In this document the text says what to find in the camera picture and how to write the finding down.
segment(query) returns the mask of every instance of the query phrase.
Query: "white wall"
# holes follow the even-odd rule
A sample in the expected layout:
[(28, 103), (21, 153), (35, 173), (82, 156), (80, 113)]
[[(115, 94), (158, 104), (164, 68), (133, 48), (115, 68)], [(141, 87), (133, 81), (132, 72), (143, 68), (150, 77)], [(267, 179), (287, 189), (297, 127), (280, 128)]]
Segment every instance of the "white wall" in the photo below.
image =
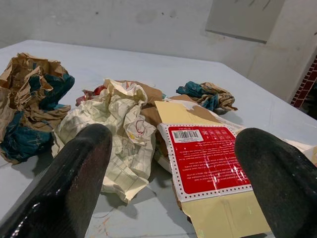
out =
[[(280, 36), (272, 35), (269, 47), (206, 32), (211, 3), (212, 0), (2, 0), (0, 47), (38, 39), (214, 60), (284, 100), (291, 97), (300, 77), (293, 75), (294, 63), (284, 63), (278, 71), (276, 61), (296, 59), (299, 71), (306, 65), (311, 54), (304, 46), (313, 44), (308, 30), (302, 28), (306, 23), (309, 30), (317, 26), (317, 1), (286, 0), (287, 7), (273, 30)], [(288, 30), (296, 40), (288, 40)], [(283, 68), (293, 70), (290, 77), (282, 76)], [(277, 89), (276, 82), (290, 86)]]

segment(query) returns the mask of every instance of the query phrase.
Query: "barcode sticker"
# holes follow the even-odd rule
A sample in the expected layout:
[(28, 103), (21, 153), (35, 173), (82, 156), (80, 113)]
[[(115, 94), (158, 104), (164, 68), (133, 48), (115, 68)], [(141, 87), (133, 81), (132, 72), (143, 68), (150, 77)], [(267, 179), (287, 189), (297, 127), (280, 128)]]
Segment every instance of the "barcode sticker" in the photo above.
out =
[(172, 134), (175, 143), (203, 141), (199, 130), (173, 130)]

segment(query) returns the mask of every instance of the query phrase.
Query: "cardboard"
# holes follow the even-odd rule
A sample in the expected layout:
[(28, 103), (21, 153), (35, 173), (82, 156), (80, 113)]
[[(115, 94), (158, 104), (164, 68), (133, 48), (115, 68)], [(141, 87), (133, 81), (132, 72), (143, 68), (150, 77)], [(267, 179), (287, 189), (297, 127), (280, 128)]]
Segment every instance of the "cardboard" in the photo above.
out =
[[(162, 123), (221, 124), (189, 112), (183, 105), (155, 102)], [(252, 191), (181, 203), (198, 238), (239, 238), (267, 233), (270, 228)]]

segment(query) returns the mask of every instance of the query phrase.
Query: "white table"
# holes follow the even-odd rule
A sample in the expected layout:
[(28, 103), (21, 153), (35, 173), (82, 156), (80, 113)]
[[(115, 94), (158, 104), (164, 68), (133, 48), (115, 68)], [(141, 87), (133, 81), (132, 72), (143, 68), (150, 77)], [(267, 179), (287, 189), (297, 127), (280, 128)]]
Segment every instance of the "white table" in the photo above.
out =
[[(24, 41), (0, 49), (0, 72), (11, 57), (28, 52), (59, 60), (75, 77), (75, 85), (61, 100), (75, 107), (82, 89), (95, 89), (103, 77), (136, 80), (175, 95), (187, 81), (212, 82), (230, 91), (239, 110), (223, 117), (277, 136), (317, 144), (317, 121), (252, 83), (227, 66), (210, 61), (175, 58), (41, 41)], [(0, 219), (19, 195), (51, 160), (32, 157), (11, 166), (0, 159)], [(194, 238), (193, 226), (178, 209), (171, 190), (171, 175), (153, 162), (150, 184), (125, 205), (115, 194), (101, 194), (87, 232), (89, 238)]]

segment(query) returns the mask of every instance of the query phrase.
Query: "crumpled paper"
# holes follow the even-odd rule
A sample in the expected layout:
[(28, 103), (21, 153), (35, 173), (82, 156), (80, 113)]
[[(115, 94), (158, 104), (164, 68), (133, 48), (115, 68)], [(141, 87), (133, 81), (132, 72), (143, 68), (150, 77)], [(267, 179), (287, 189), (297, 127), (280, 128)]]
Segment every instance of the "crumpled paper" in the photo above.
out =
[(45, 150), (70, 106), (58, 101), (74, 78), (58, 61), (17, 54), (0, 75), (1, 155), (11, 163)]
[(179, 94), (186, 94), (196, 101), (200, 106), (207, 108), (221, 115), (228, 111), (236, 111), (233, 107), (234, 96), (227, 90), (220, 88), (213, 83), (197, 84), (189, 81), (184, 87), (178, 87), (176, 90)]
[(56, 128), (55, 156), (84, 127), (100, 123), (112, 132), (110, 163), (103, 181), (103, 192), (115, 192), (124, 202), (147, 184), (155, 148), (156, 128), (140, 115), (148, 97), (143, 88), (133, 82), (105, 80), (106, 89), (92, 99), (82, 101)]

